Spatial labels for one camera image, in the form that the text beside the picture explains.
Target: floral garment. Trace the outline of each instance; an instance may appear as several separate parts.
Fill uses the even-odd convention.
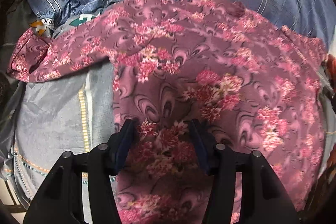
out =
[[[114,65],[114,123],[138,121],[117,176],[123,224],[201,223],[212,178],[198,168],[188,121],[218,142],[258,149],[296,208],[316,178],[324,132],[316,100],[323,43],[228,0],[125,0],[57,39],[28,30],[8,73],[42,82],[104,58]],[[238,220],[241,177],[232,222]]]

